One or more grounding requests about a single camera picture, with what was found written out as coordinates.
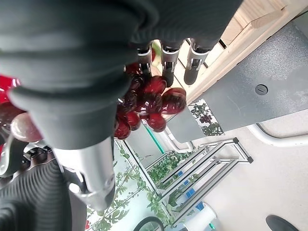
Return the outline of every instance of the green light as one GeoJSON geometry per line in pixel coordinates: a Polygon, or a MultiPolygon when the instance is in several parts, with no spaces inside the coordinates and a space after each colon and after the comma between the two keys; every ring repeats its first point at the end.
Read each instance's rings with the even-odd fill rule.
{"type": "Polygon", "coordinates": [[[157,139],[155,138],[155,136],[153,135],[153,133],[151,132],[151,130],[148,129],[148,127],[146,125],[144,125],[145,129],[148,131],[148,133],[150,134],[150,136],[152,137],[152,139],[154,140],[156,146],[158,147],[158,149],[160,150],[160,152],[162,154],[165,153],[164,149],[162,148],[162,146],[160,145],[160,143],[157,141],[157,139]]]}
{"type": "Polygon", "coordinates": [[[214,226],[212,223],[209,223],[209,226],[210,226],[212,229],[215,229],[215,226],[214,226]]]}

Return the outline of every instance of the leafy vine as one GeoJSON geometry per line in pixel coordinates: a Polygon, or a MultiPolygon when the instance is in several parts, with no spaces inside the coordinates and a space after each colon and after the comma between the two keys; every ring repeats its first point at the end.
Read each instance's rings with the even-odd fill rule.
{"type": "Polygon", "coordinates": [[[224,134],[219,123],[212,121],[214,116],[206,103],[203,103],[202,105],[194,104],[191,113],[194,118],[198,119],[202,124],[209,124],[201,127],[202,132],[205,135],[220,136],[224,134]]]}

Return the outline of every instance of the black shoe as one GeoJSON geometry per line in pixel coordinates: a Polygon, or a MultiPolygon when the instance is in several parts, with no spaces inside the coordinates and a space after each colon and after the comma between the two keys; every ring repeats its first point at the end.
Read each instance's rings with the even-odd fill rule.
{"type": "Polygon", "coordinates": [[[275,215],[267,216],[265,221],[269,228],[273,231],[299,231],[288,221],[275,215]]]}

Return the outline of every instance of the white floor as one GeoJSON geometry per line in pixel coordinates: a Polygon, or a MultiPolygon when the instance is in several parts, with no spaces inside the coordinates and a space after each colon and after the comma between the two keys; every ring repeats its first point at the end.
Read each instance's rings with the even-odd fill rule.
{"type": "MultiPolygon", "coordinates": [[[[308,133],[308,110],[262,123],[276,137],[308,133]]],[[[238,165],[205,201],[220,220],[218,231],[270,231],[265,217],[281,216],[300,231],[308,230],[308,146],[277,148],[256,139],[247,128],[226,132],[237,137],[253,157],[251,165],[238,165]]],[[[216,141],[208,137],[194,145],[216,141]]]]}

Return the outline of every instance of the silver metal arm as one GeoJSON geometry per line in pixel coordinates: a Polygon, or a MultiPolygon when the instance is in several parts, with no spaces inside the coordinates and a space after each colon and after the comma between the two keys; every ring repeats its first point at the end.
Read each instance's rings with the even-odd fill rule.
{"type": "Polygon", "coordinates": [[[112,139],[77,150],[53,148],[69,189],[95,210],[105,210],[115,190],[112,139]]]}

